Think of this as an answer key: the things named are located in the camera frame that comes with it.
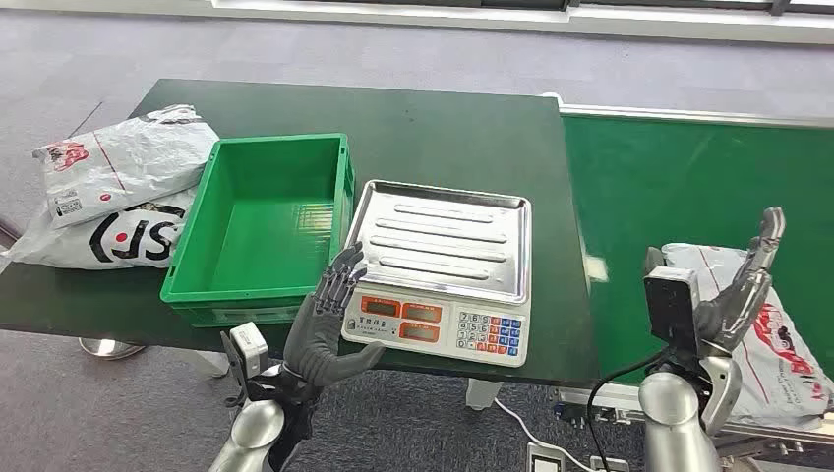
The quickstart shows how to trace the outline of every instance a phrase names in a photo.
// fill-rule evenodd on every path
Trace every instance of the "white plastic bag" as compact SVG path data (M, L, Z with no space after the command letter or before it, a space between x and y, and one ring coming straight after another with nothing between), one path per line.
M732 283L746 251L667 244L663 254L669 266L695 270L701 300L711 300ZM819 427L819 415L828 407L834 385L797 332L776 290L768 292L752 328L733 351L733 359L742 368L744 385L732 421L796 429Z
M197 185L217 134L191 105L40 147L53 228L61 228Z
M5 256L16 263L67 268L167 267L197 188L86 223L50 227L44 204Z

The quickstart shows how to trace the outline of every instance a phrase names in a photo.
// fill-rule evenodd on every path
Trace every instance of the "dark green table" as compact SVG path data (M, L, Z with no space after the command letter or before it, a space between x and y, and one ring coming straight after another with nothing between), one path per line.
M357 185L372 178L521 195L533 204L532 316L518 369L389 350L381 368L492 381L586 385L599 375L565 143L552 98L159 81L134 116L191 103L224 138L343 132ZM264 244L280 244L265 241ZM158 298L164 271L10 265L0 328L220 350ZM280 356L288 326L267 325ZM342 343L341 350L361 346Z

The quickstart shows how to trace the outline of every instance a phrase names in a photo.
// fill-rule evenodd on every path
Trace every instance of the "gray carpet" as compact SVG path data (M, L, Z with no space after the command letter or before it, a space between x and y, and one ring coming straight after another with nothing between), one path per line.
M120 121L163 77L834 116L829 48L0 11L0 64L0 213L21 225L43 192L30 150ZM0 470L206 470L233 390L169 349L107 363L73 338L0 331ZM523 470L520 428L464 408L464 392L463 379L390 372L330 388L290 470ZM508 384L501 398L587 459L587 431L555 421L545 388ZM639 469L638 426L603 436ZM826 450L789 460L834 464Z

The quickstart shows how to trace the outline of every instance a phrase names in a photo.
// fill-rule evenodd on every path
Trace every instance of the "digital scale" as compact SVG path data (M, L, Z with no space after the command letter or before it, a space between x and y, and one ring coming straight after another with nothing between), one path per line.
M346 245L368 273L347 340L519 367L530 332L532 207L521 197L372 180Z

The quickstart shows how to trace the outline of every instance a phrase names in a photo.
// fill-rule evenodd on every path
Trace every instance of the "humanoid robot arm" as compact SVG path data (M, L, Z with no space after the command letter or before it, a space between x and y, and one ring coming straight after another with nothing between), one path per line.
M226 406L242 405L231 435L210 472L262 472L265 461L279 471L296 444L312 433L311 418L322 388L372 368L385 348L372 343L337 356L344 309L365 269L357 243L341 253L307 295L284 346L283 362L266 369L267 343L254 324L221 337L229 369L241 385Z
M770 266L784 230L782 209L766 209L759 235L750 241L733 283L690 311L674 303L680 301L681 285L656 270L663 258L659 250L649 248L646 294L652 332L670 343L671 355L643 381L638 395L646 414L648 472L720 470L709 437L724 426L742 387L742 373L731 353L764 304L772 283ZM655 284L666 285L650 289L652 277Z

